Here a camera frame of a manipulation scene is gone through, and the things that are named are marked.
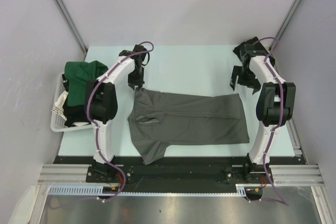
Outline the grey t-shirt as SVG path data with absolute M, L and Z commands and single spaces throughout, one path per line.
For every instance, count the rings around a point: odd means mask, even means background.
M 249 143 L 243 103 L 238 94 L 205 97 L 141 88 L 128 117 L 131 141 L 149 165 L 171 145 Z

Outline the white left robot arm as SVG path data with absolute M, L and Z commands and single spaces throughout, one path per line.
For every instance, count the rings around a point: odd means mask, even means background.
M 105 182 L 115 178 L 116 169 L 111 164 L 114 154 L 108 139 L 111 123 L 118 111 L 116 86 L 127 78 L 128 86 L 135 90 L 144 85 L 145 60 L 150 60 L 154 45 L 149 41 L 136 44 L 132 50 L 119 53 L 115 64 L 96 79 L 86 82 L 85 112 L 93 126 L 96 153 L 93 156 L 93 171 Z

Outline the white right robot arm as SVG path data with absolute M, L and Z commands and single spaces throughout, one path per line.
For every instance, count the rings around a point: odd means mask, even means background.
M 244 42 L 233 52 L 241 66 L 233 67 L 231 88 L 234 90 L 239 84 L 253 89 L 253 94 L 259 92 L 256 105 L 258 132 L 242 169 L 243 179 L 254 183 L 261 173 L 269 174 L 269 153 L 280 129 L 292 118 L 296 85 L 279 75 L 270 54 L 256 42 Z

